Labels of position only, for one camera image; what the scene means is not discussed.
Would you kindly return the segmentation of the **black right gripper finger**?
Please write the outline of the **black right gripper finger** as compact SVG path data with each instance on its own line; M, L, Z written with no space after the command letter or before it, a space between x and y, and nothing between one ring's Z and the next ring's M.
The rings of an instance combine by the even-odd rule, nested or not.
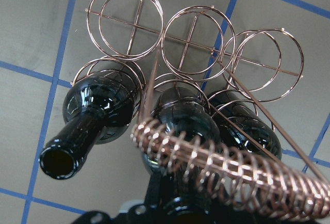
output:
M153 173L150 176L150 180L144 198L144 204L153 209L160 207L162 204L162 198L167 192L166 186L166 177L163 176L160 172Z

